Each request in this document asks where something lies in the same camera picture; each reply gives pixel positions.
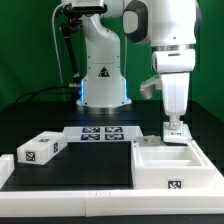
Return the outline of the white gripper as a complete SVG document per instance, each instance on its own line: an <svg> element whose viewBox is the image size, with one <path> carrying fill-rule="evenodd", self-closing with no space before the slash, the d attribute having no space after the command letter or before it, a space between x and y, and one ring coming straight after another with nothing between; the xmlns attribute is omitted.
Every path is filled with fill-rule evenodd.
<svg viewBox="0 0 224 224"><path fill-rule="evenodd" d="M190 72L195 67L195 51L155 51L152 62L161 80L164 110L170 117L169 127L177 130L180 127L180 117L187 108Z"/></svg>

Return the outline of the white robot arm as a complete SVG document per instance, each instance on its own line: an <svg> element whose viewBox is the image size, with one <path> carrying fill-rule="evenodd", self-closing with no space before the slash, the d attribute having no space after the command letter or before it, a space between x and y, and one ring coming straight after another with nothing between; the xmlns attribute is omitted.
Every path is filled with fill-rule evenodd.
<svg viewBox="0 0 224 224"><path fill-rule="evenodd" d="M87 70L77 105L94 113L131 103L122 66L133 74L148 61L155 76L141 83L144 98L162 92L169 122L177 130L186 113L190 73L194 70L197 0L61 0L69 28L83 29Z"/></svg>

